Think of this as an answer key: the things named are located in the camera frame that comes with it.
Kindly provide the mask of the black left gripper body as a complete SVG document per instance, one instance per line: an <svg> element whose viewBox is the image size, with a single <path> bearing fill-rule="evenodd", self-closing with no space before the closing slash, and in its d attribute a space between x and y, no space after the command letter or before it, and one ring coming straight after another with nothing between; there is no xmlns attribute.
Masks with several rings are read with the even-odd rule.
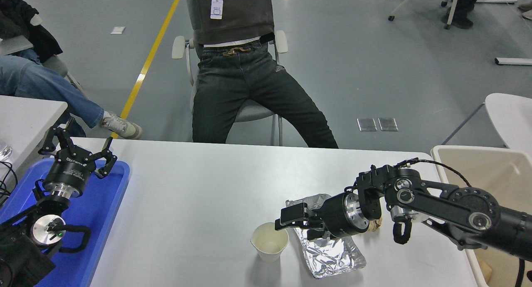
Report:
<svg viewBox="0 0 532 287"><path fill-rule="evenodd" d="M61 149L55 155L55 160L42 186L48 192L59 183L72 187L76 193L84 192L91 173L95 171L94 160L88 160L91 152L83 148Z"/></svg>

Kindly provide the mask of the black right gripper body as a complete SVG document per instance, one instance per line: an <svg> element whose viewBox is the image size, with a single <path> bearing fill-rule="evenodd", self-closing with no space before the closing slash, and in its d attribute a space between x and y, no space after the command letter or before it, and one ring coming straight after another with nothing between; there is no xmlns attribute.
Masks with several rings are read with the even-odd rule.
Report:
<svg viewBox="0 0 532 287"><path fill-rule="evenodd" d="M324 201L320 208L320 217L329 232L330 239L340 239L357 235L358 231L350 221L347 206L357 202L353 193L341 193Z"/></svg>

